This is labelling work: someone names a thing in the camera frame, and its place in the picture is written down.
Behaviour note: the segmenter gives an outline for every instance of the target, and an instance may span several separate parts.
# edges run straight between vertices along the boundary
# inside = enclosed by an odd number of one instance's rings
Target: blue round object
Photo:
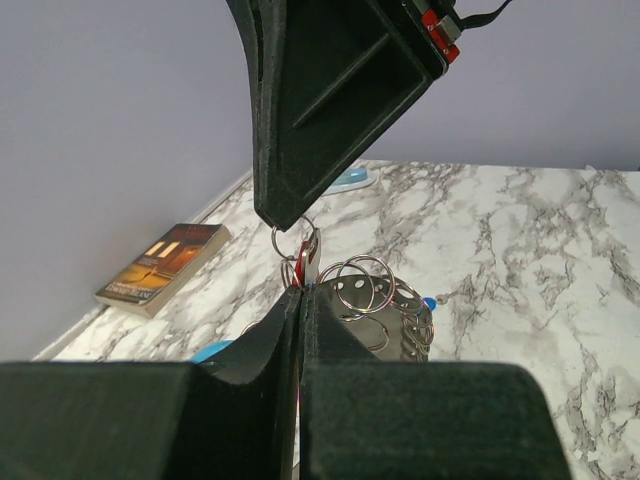
[[[429,307],[429,309],[433,312],[436,307],[438,306],[438,302],[435,301],[435,299],[431,298],[431,297],[424,297],[424,303],[427,304],[427,307]]]
[[[204,347],[202,350],[196,353],[193,357],[191,357],[191,360],[189,361],[193,363],[202,363],[207,358],[212,357],[216,353],[220,353],[232,343],[233,340],[223,340],[222,342],[212,343],[211,345]]]

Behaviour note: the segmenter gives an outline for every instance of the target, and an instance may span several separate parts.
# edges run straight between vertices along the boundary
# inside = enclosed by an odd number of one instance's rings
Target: gray wall
[[[458,0],[462,14],[502,0]],[[640,2],[516,0],[367,158],[640,166]]]
[[[0,0],[0,360],[251,166],[246,65],[222,0]]]

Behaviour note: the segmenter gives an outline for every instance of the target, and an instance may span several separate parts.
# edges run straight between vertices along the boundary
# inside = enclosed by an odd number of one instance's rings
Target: book
[[[104,304],[153,318],[230,237],[224,225],[179,223],[95,297]]]

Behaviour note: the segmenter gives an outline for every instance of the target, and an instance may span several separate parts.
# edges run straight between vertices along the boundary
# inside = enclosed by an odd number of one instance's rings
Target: light blue object
[[[366,168],[348,168],[333,182],[333,185],[351,185],[353,183],[364,182],[367,178],[369,178],[369,176],[367,175]]]
[[[232,343],[233,343],[233,340],[223,340],[222,342],[212,343],[211,345],[204,347],[202,350],[196,353],[193,357],[191,357],[190,362],[202,363],[207,358],[215,355],[216,353],[220,353],[222,350],[227,348]]]
[[[431,297],[424,297],[424,303],[427,304],[427,307],[429,307],[429,310],[431,310],[432,312],[438,306],[438,302],[436,302],[435,299],[433,299]]]

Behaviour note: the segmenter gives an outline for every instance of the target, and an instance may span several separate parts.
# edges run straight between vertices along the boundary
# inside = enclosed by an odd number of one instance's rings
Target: marble table
[[[321,198],[322,265],[369,253],[424,295],[432,360],[515,363],[542,386],[577,480],[640,478],[640,173],[367,162]],[[58,360],[184,360],[283,291],[251,183],[206,220],[234,238],[156,316],[101,309]],[[280,234],[293,253],[305,225]]]

